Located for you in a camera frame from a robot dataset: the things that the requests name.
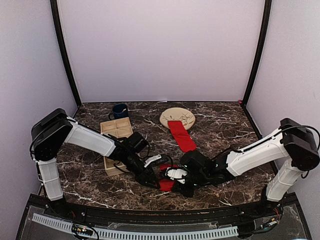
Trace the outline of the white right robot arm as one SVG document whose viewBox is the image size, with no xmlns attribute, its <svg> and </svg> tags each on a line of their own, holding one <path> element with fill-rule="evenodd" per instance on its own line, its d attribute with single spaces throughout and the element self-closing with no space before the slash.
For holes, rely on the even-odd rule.
<svg viewBox="0 0 320 240">
<path fill-rule="evenodd" d="M 212 159 L 197 150 L 189 151 L 181 157 L 180 167 L 169 167 L 164 175 L 177 181 L 176 189 L 181 194 L 192 197 L 195 187 L 217 187 L 251 169 L 283 159 L 284 164 L 264 188 L 262 201 L 255 205 L 255 213 L 266 217 L 302 174 L 319 165 L 320 142 L 314 133 L 318 130 L 312 126 L 284 118 L 279 128 L 244 148 L 226 149 Z"/>
</svg>

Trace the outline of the red santa sock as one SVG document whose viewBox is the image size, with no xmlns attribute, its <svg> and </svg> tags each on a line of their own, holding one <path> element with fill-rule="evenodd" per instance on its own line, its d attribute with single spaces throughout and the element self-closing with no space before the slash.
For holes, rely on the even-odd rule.
<svg viewBox="0 0 320 240">
<path fill-rule="evenodd" d="M 172 188 L 174 187 L 176 181 L 171 180 L 165 176 L 167 168 L 171 167 L 172 165 L 169 163 L 164 163 L 159 166 L 158 172 L 158 182 L 160 185 L 160 190 L 163 192 L 171 192 Z"/>
</svg>

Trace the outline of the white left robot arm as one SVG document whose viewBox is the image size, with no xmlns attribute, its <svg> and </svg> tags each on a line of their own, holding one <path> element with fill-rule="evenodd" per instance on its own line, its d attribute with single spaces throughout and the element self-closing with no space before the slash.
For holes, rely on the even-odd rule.
<svg viewBox="0 0 320 240">
<path fill-rule="evenodd" d="M 69 117 L 64 109 L 57 108 L 31 129 L 29 147 L 31 159 L 36 162 L 51 210 L 60 218 L 67 218 L 70 206 L 62 199 L 57 155 L 63 144 L 71 144 L 96 152 L 114 161 L 122 162 L 132 172 L 135 180 L 146 187 L 160 189 L 161 185 L 152 166 L 138 155 L 148 142 L 138 132 L 129 137 L 99 133 Z"/>
</svg>

